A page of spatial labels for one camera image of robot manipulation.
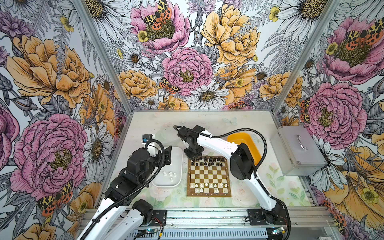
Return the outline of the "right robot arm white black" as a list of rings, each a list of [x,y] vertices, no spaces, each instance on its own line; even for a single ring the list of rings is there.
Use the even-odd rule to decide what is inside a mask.
[[[205,148],[211,149],[229,160],[229,170],[238,180],[243,181],[257,198],[262,209],[260,220],[267,224],[276,224],[279,220],[285,220],[286,225],[291,225],[287,205],[280,199],[271,195],[258,176],[258,168],[267,156],[268,145],[265,137],[258,131],[249,128],[241,128],[229,133],[214,136],[201,126],[193,129],[185,126],[173,126],[178,137],[186,145],[184,152],[190,160],[195,160],[203,155]],[[247,144],[235,144],[224,140],[224,137],[240,132],[252,132],[258,135],[264,144],[264,151],[260,161],[255,164]]]

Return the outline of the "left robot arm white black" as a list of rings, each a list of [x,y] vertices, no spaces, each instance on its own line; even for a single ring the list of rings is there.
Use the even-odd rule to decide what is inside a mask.
[[[153,217],[153,206],[133,199],[157,176],[160,169],[172,163],[172,147],[140,148],[129,157],[127,166],[112,180],[96,213],[79,240],[124,240]]]

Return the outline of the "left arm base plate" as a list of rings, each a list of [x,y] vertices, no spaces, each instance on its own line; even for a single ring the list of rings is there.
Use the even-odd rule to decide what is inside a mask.
[[[152,210],[144,215],[142,227],[165,227],[167,222],[167,210]]]

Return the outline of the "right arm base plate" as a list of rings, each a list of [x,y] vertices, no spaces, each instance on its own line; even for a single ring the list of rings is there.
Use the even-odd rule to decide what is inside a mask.
[[[284,209],[272,212],[248,209],[247,214],[247,221],[251,226],[288,226],[291,223]]]

